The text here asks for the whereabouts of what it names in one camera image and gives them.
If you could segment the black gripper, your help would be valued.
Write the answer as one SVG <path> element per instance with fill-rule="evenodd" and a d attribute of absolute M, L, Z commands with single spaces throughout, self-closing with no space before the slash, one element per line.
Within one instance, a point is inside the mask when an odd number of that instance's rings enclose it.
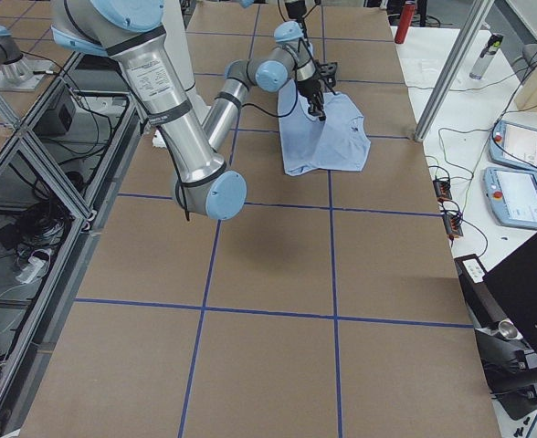
<path fill-rule="evenodd" d="M 337 62 L 320 63 L 308 61 L 296 70 L 297 90 L 309 103 L 312 115 L 319 121 L 326 121 L 323 90 L 333 92 L 336 86 Z"/>

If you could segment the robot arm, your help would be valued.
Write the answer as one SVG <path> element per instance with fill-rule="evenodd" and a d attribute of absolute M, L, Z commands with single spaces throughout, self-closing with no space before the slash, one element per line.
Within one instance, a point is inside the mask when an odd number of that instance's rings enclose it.
<path fill-rule="evenodd" d="M 243 8 L 248 8 L 255 4 L 256 1 L 237 0 L 237 3 L 240 4 Z M 284 0 L 277 2 L 278 7 L 281 7 L 281 4 L 284 4 L 289 20 L 294 20 L 298 23 L 302 23 L 304 21 L 305 16 L 308 13 L 306 2 L 304 0 Z"/>
<path fill-rule="evenodd" d="M 302 1 L 285 4 L 288 20 L 274 32 L 265 57 L 237 60 L 211 109 L 199 119 L 189 88 L 176 73 L 179 60 L 165 50 L 162 1 L 53 1 L 55 42 L 72 51 L 116 61 L 122 78 L 151 126 L 161 134 L 174 164 L 174 198 L 186 214 L 227 220 L 242 209 L 244 177 L 218 153 L 253 87 L 276 92 L 292 81 L 308 111 L 326 119 L 323 91 L 335 84 L 336 64 L 313 56 Z"/>

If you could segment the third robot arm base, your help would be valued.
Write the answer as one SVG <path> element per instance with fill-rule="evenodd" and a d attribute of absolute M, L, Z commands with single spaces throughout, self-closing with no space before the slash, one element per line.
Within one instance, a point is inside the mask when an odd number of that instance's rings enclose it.
<path fill-rule="evenodd" d="M 34 91 L 43 78 L 34 74 L 36 65 L 24 55 L 11 32 L 0 25 L 0 90 Z"/>

